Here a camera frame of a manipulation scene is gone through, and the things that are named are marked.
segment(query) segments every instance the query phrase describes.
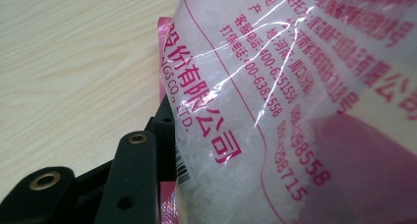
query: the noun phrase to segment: light wood grain surface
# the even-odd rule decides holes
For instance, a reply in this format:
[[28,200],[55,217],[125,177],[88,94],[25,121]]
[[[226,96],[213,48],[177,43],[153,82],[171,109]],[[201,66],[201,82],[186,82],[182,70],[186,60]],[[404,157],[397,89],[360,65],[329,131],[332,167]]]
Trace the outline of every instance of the light wood grain surface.
[[0,0],[0,200],[112,159],[158,106],[156,22],[179,0]]

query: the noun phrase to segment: plastic bag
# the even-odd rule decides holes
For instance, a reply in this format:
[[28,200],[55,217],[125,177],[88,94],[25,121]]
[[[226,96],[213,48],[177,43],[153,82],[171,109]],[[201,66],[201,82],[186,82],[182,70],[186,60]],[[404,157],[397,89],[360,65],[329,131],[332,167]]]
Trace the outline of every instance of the plastic bag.
[[[165,36],[169,31],[172,19],[160,17],[157,23],[158,42],[159,42],[159,59],[162,59]],[[162,72],[159,72],[159,103],[162,102],[166,91],[163,84]],[[161,224],[178,224],[178,213],[176,204],[176,185],[175,182],[160,183],[160,223]]]
[[417,0],[181,0],[182,223],[417,223]]

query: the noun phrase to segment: round hole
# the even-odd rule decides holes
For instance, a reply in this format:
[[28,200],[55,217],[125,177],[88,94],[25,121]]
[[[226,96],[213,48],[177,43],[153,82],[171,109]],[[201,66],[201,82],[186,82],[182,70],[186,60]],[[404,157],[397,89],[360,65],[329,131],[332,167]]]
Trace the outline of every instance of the round hole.
[[129,142],[130,143],[142,143],[142,142],[144,142],[147,139],[148,138],[145,135],[136,134],[136,135],[133,135],[133,136],[129,137]]
[[172,119],[171,118],[164,118],[163,122],[164,123],[172,123]]
[[54,177],[53,176],[46,176],[46,177],[42,177],[41,179],[39,179],[37,181],[37,185],[38,186],[45,186],[48,183],[51,183],[53,181]]
[[133,196],[124,196],[119,199],[117,206],[122,210],[127,210],[135,205],[135,198]]
[[30,182],[29,187],[33,191],[42,191],[54,186],[60,179],[61,174],[58,172],[53,171],[45,173],[33,179],[33,181]]

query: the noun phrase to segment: black plastic mount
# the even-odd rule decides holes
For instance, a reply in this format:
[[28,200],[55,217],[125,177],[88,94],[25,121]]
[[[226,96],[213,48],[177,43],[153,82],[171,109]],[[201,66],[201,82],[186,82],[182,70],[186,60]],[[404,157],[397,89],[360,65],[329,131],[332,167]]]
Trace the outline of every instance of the black plastic mount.
[[0,205],[5,223],[159,223],[159,182],[175,181],[175,129],[165,97],[144,131],[120,139],[113,161],[75,178],[49,167],[23,178]]

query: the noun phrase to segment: barcode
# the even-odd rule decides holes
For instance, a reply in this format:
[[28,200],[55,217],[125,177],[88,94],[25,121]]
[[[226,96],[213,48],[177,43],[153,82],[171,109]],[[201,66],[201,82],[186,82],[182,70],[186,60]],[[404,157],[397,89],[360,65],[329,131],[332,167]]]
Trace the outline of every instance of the barcode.
[[197,183],[191,172],[188,170],[187,161],[183,158],[182,152],[178,146],[175,146],[175,157],[177,165],[177,183],[184,190],[191,189]]
[[177,156],[176,164],[177,164],[177,182],[178,185],[181,185],[185,181],[190,180],[190,175],[188,175],[187,167],[184,164],[182,156],[180,154],[180,150],[178,147],[175,147],[175,155]]

